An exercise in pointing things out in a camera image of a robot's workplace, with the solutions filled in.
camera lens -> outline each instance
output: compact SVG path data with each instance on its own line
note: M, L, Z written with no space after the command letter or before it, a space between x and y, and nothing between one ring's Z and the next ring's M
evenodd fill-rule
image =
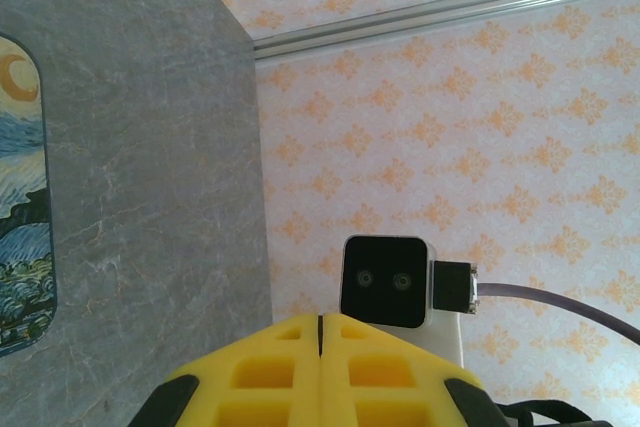
M396 290L407 290L411 287L411 277L409 274L396 274L393 276L393 286Z
M369 287L373 283L373 275L368 270L358 272L358 285L360 287Z

crescent moon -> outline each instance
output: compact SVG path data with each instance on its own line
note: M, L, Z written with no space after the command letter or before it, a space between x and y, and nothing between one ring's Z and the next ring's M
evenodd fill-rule
M0 86L14 100L22 102L32 102L38 97L38 88L25 90L15 83L9 68L11 64L18 61L26 61L24 57L17 54L8 54L0 57Z

black strap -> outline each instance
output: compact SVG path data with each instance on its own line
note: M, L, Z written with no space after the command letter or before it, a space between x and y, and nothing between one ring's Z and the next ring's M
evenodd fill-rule
M533 427L531 412L561 424L590 421L591 417L580 409L561 400L526 400L510 405L497 404L505 417L518 419L519 427Z

painting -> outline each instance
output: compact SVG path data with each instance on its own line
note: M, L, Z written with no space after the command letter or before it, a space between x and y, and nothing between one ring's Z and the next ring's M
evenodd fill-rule
M0 36L0 357L45 333L56 308L40 75Z

cable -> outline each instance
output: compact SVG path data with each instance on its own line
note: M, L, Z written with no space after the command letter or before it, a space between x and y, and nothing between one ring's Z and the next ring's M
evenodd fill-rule
M569 297L564 297L563 295L547 292L546 290L534 289L532 287L524 287L522 285L492 283L479 283L478 295L481 297L517 297L560 307L561 309L593 320L600 325L604 325L626 337L631 342L640 345L640 330L634 326L623 322L613 315L609 315L590 305L583 304Z

